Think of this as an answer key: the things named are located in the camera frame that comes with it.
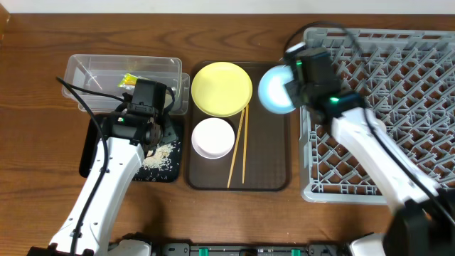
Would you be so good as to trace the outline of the light blue bowl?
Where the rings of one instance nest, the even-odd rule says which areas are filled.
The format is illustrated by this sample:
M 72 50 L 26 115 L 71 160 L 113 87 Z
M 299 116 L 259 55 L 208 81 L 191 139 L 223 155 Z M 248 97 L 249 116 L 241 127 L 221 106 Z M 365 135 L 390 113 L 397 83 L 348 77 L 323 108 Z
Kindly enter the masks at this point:
M 287 65 L 274 66 L 262 76 L 258 86 L 258 97 L 268 111 L 288 114 L 295 110 L 285 88 L 293 79 L 291 68 Z

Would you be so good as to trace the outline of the green orange snack wrapper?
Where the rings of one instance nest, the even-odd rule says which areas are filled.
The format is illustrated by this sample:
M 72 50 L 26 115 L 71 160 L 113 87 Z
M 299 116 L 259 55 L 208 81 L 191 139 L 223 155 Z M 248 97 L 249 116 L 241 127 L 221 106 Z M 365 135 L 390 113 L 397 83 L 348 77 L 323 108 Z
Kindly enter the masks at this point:
M 118 87 L 121 87 L 121 88 L 124 88 L 127 90 L 133 90 L 136 87 L 137 80 L 149 80 L 149 79 L 142 77 L 142 76 L 136 76 L 136 75 L 132 75 L 131 73 L 127 73 L 124 75 L 124 77 L 118 84 Z

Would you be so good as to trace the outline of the white bowl with residue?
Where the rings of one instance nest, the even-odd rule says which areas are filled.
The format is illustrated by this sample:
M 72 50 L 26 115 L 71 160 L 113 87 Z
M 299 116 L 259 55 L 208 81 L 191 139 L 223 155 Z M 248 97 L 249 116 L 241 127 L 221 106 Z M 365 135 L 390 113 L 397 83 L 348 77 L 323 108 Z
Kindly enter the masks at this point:
M 231 125 L 220 118 L 207 118 L 193 129 L 191 144 L 197 154 L 206 159 L 220 159 L 227 155 L 235 143 Z

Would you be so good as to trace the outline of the wooden chopstick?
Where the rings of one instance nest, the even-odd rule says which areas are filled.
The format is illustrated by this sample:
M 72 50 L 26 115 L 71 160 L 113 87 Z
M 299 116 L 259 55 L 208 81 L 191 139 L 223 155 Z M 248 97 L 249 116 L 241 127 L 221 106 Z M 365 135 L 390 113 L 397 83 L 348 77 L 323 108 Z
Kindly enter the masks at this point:
M 232 175 L 233 175 L 233 171 L 234 171 L 234 167 L 235 167 L 235 161 L 236 161 L 236 156 L 237 156 L 238 145 L 239 145 L 239 141 L 240 141 L 240 133 L 242 131 L 242 124 L 243 124 L 243 120 L 244 120 L 244 116 L 245 116 L 245 110 L 246 110 L 246 108 L 244 108 L 241 111 L 240 122 L 239 122 L 239 125 L 238 125 L 238 128 L 237 128 L 237 134 L 236 134 L 236 137 L 235 137 L 235 144 L 234 144 L 234 149 L 233 149 L 233 154 L 232 154 L 232 161 L 231 161 L 231 165 L 230 165 L 230 173 L 229 173 L 228 180 L 227 180 L 227 188 L 230 188 L 230 184 L 231 184 L 231 180 L 232 180 Z
M 245 131 L 244 131 L 243 158 L 242 158 L 242 184 L 245 183 L 245 174 L 246 174 L 248 122 L 249 122 L 249 105 L 247 105 L 245 107 Z

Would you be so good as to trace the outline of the yellow plate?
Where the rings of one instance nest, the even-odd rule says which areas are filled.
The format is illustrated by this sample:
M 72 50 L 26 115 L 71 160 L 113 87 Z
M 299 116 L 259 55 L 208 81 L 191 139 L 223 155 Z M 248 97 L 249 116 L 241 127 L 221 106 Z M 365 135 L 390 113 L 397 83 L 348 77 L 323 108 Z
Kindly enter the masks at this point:
M 202 112 L 213 117 L 231 117 L 247 106 L 252 90 L 250 76 L 239 65 L 214 62 L 196 73 L 191 96 Z

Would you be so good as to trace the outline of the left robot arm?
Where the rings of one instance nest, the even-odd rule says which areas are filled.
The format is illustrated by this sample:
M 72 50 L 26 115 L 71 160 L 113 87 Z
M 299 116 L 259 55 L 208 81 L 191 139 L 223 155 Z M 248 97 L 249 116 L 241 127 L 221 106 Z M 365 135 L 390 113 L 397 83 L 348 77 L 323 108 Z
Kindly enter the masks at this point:
M 151 255 L 152 245 L 128 238 L 109 240 L 130 183 L 148 152 L 177 141 L 182 129 L 168 114 L 144 116 L 124 112 L 98 114 L 93 125 L 102 131 L 90 172 L 73 209 L 47 247 L 31 247 L 29 255 Z

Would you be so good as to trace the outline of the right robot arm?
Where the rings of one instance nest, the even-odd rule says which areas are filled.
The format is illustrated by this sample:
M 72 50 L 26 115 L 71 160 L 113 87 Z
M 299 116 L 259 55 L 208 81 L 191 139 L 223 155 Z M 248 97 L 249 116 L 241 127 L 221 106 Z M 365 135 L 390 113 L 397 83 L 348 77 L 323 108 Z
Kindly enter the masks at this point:
M 454 192 L 419 169 L 380 128 L 358 93 L 339 81 L 285 85 L 297 107 L 305 107 L 363 167 L 393 214 L 387 232 L 354 240 L 351 255 L 453 255 Z

